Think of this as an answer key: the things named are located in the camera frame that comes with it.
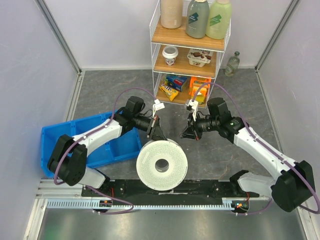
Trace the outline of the grey plastic cable spool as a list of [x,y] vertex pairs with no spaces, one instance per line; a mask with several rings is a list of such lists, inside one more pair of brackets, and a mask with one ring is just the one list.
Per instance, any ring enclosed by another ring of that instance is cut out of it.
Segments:
[[171,139],[150,140],[140,150],[136,171],[139,179],[150,189],[169,191],[185,179],[187,156]]

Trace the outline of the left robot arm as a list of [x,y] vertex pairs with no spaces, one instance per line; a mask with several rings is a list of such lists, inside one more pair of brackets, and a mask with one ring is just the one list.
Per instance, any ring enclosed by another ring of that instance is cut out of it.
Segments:
[[133,128],[146,132],[152,141],[166,140],[156,114],[146,117],[142,114],[145,102],[138,96],[131,96],[126,105],[100,125],[75,136],[60,136],[55,144],[47,167],[54,174],[56,185],[81,184],[92,187],[99,197],[110,191],[107,177],[87,166],[88,156],[105,143],[117,139]]

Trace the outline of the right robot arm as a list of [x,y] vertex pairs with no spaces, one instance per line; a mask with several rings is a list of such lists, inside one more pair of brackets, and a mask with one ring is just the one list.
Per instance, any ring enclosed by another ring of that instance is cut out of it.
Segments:
[[223,98],[210,99],[207,107],[209,113],[204,115],[198,111],[197,101],[190,99],[186,102],[190,114],[181,138],[198,141],[203,133],[216,131],[250,154],[270,174],[265,177],[247,170],[236,173],[229,184],[233,196],[240,197],[245,192],[266,196],[286,212],[292,212],[316,196],[313,169],[308,162],[297,162],[271,146],[244,120],[232,116]]

